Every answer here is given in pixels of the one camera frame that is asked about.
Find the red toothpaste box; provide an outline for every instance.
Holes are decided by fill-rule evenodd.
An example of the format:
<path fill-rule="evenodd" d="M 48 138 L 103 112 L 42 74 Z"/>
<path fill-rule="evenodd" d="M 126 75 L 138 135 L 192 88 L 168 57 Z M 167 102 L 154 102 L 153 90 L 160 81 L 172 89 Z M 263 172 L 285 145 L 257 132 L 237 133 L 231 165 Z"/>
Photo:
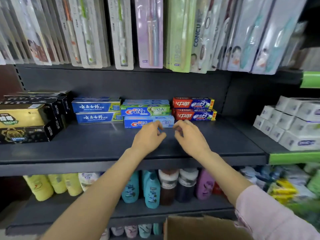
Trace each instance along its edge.
<path fill-rule="evenodd" d="M 172 104 L 175 109 L 212 109 L 214 99 L 210 97 L 174 97 Z"/>
<path fill-rule="evenodd" d="M 176 120 L 216 120 L 217 111 L 214 109 L 172 109 L 172 115 Z"/>

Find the brown bottle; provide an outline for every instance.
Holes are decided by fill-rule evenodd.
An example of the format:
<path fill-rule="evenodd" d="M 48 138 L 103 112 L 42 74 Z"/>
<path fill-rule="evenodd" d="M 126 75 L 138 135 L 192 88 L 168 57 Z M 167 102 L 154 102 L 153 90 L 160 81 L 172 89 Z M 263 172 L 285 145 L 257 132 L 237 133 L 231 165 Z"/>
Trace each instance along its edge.
<path fill-rule="evenodd" d="M 159 169 L 159 179 L 161 184 L 160 205 L 170 206 L 174 202 L 175 187 L 177 185 L 178 176 L 179 169 Z"/>

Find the pink sleeve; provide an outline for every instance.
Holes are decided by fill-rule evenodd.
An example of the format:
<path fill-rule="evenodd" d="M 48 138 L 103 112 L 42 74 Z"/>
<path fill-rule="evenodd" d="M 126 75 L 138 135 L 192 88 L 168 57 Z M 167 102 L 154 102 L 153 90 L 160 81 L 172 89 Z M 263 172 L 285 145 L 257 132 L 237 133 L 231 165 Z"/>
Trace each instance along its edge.
<path fill-rule="evenodd" d="M 320 240 L 311 224 L 256 185 L 239 195 L 235 213 L 239 225 L 246 227 L 254 240 Z"/>

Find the hand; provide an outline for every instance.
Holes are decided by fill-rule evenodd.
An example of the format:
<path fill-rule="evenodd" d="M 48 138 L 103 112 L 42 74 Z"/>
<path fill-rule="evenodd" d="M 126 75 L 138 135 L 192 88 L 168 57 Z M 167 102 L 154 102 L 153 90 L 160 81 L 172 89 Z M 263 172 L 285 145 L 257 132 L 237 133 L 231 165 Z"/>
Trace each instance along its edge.
<path fill-rule="evenodd" d="M 142 153 L 143 157 L 153 152 L 167 136 L 165 132 L 161 133 L 158 128 L 162 130 L 162 124 L 158 120 L 143 125 L 134 137 L 131 148 Z"/>
<path fill-rule="evenodd" d="M 173 126 L 176 130 L 174 137 L 182 146 L 184 151 L 198 160 L 203 154 L 211 153 L 211 149 L 199 130 L 199 128 L 188 120 L 179 120 Z"/>

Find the yellow bottle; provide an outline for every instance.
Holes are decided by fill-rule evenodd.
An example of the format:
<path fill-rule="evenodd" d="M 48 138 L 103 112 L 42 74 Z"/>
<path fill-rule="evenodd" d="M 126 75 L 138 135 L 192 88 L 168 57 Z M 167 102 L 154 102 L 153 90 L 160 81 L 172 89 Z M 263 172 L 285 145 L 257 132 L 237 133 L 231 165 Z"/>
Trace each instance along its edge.
<path fill-rule="evenodd" d="M 82 193 L 82 188 L 77 173 L 65 173 L 62 174 L 62 177 L 71 196 L 77 196 L 78 194 Z"/>
<path fill-rule="evenodd" d="M 54 190 L 45 175 L 24 175 L 23 178 L 38 201 L 49 199 Z"/>
<path fill-rule="evenodd" d="M 54 192 L 57 194 L 66 192 L 66 184 L 64 183 L 61 174 L 48 174 L 48 178 L 54 189 Z"/>

